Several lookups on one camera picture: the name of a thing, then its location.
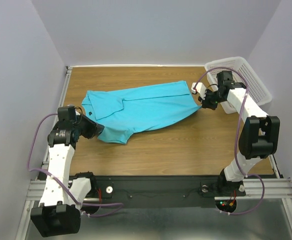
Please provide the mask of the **left aluminium frame rail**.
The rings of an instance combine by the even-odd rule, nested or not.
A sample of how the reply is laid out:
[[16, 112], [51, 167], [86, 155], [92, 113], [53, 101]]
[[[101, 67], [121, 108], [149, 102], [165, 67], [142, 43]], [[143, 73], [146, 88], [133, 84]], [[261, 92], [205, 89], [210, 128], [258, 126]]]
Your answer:
[[[65, 102], [65, 98], [66, 98], [69, 82], [70, 82], [70, 79], [71, 79], [72, 70], [73, 70], [72, 66], [66, 66], [65, 67], [65, 75], [61, 79], [62, 82], [61, 82], [59, 90], [57, 91], [56, 103], [54, 103], [54, 105], [53, 105], [53, 113], [57, 113], [58, 108], [62, 107], [64, 102]], [[45, 152], [42, 164], [41, 164], [41, 168], [42, 169], [48, 170], [49, 160], [50, 160], [49, 146], [47, 146], [46, 152]]]

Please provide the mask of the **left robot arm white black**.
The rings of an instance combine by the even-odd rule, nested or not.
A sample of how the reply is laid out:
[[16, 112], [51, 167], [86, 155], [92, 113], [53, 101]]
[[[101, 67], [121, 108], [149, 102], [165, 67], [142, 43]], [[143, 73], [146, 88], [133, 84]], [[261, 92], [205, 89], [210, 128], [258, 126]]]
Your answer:
[[42, 237], [75, 234], [81, 225], [81, 208], [86, 195], [96, 190], [92, 172], [78, 173], [69, 183], [70, 166], [80, 137], [91, 139], [104, 126], [86, 117], [80, 107], [60, 107], [57, 122], [47, 136], [48, 169], [43, 194], [38, 207], [31, 210], [30, 219]]

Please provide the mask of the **right aluminium frame rail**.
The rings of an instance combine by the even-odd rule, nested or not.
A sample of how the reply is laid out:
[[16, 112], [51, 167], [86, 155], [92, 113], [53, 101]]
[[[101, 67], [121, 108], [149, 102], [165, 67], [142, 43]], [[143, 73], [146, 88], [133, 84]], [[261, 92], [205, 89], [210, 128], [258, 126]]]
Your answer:
[[278, 168], [278, 165], [277, 165], [277, 162], [276, 162], [276, 159], [275, 159], [275, 156], [272, 154], [272, 155], [269, 155], [269, 161], [270, 161], [270, 164], [271, 164], [271, 167], [273, 169], [273, 172], [275, 174], [275, 176], [278, 178], [278, 179], [283, 179], [283, 175], [280, 173], [280, 170]]

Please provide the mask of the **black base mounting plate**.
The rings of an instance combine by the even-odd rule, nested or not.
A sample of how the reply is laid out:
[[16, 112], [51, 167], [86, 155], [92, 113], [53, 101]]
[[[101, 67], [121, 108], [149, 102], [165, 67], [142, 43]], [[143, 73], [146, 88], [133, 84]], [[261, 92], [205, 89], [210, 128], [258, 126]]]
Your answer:
[[104, 204], [125, 208], [214, 208], [216, 200], [244, 197], [242, 183], [218, 187], [216, 175], [96, 176]]

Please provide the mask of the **white plastic basket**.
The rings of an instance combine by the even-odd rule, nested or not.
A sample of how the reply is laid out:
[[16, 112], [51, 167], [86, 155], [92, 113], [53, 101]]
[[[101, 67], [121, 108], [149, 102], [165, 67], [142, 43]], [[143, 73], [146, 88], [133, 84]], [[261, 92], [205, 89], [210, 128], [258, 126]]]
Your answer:
[[[204, 65], [206, 71], [216, 67], [227, 67], [239, 72], [248, 83], [249, 95], [257, 103], [257, 105], [263, 106], [272, 101], [271, 93], [268, 91], [264, 83], [245, 58], [241, 56], [228, 57], [214, 60]], [[225, 69], [219, 68], [207, 73], [206, 77], [210, 85], [218, 83], [217, 73], [223, 70]], [[242, 82], [242, 79], [236, 73], [232, 73], [232, 76], [235, 82]], [[226, 114], [236, 112], [235, 108], [229, 102], [222, 102], [221, 106]]]

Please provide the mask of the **turquoise t shirt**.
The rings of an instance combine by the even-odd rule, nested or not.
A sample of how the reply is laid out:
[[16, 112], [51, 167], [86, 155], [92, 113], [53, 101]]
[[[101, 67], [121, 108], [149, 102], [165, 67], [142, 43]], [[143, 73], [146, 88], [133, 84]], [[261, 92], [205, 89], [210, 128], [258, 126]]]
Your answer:
[[81, 105], [89, 119], [104, 126], [98, 139], [116, 144], [126, 144], [133, 134], [176, 124], [201, 108], [184, 80], [113, 91], [89, 90]]

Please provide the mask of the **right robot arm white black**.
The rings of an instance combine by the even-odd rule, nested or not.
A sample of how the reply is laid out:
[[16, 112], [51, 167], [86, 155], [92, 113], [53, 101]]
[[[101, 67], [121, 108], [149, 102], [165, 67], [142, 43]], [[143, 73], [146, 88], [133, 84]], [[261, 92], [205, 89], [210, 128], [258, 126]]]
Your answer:
[[240, 185], [250, 170], [277, 151], [280, 131], [280, 119], [263, 111], [249, 95], [248, 83], [234, 81], [233, 73], [229, 67], [221, 68], [217, 90], [201, 87], [198, 98], [204, 109], [215, 110], [219, 103], [229, 102], [239, 114], [234, 159], [217, 178], [219, 193], [242, 190]]

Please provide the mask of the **front aluminium frame rail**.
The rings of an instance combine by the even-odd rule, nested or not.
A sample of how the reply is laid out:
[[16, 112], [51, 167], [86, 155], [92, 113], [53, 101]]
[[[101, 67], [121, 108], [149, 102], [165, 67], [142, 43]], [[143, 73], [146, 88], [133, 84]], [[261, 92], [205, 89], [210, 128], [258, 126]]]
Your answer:
[[[286, 178], [266, 178], [264, 183], [264, 199], [292, 199], [292, 181]], [[258, 179], [245, 179], [245, 196], [236, 194], [237, 200], [257, 200], [262, 196], [262, 187]], [[39, 201], [46, 186], [45, 180], [31, 180], [26, 194], [27, 201]]]

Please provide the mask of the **aluminium frame rail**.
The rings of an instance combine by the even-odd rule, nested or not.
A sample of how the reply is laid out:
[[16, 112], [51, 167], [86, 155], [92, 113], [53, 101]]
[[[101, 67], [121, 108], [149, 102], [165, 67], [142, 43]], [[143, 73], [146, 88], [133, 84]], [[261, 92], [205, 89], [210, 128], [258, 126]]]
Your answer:
[[[62, 107], [64, 102], [65, 102], [65, 98], [66, 98], [69, 82], [70, 82], [70, 79], [71, 79], [72, 70], [73, 70], [72, 66], [66, 66], [65, 67], [65, 75], [61, 79], [62, 82], [61, 82], [59, 90], [57, 91], [56, 103], [54, 103], [54, 105], [53, 105], [53, 113], [57, 113], [58, 108]], [[42, 169], [48, 170], [49, 160], [50, 160], [49, 146], [47, 146], [46, 152], [45, 152], [42, 164], [41, 164], [41, 168]]]
[[269, 155], [269, 161], [270, 161], [270, 164], [271, 164], [271, 167], [273, 169], [273, 172], [275, 174], [275, 176], [278, 178], [278, 179], [283, 179], [283, 175], [280, 173], [280, 170], [278, 168], [278, 165], [277, 165], [277, 162], [276, 162], [276, 159], [275, 159], [275, 156], [272, 154], [272, 155]]
[[[266, 178], [264, 183], [264, 199], [292, 199], [292, 181], [286, 178]], [[245, 196], [236, 194], [237, 200], [257, 200], [262, 196], [262, 187], [258, 179], [245, 179]], [[45, 180], [31, 180], [26, 194], [27, 201], [39, 201], [46, 186]]]

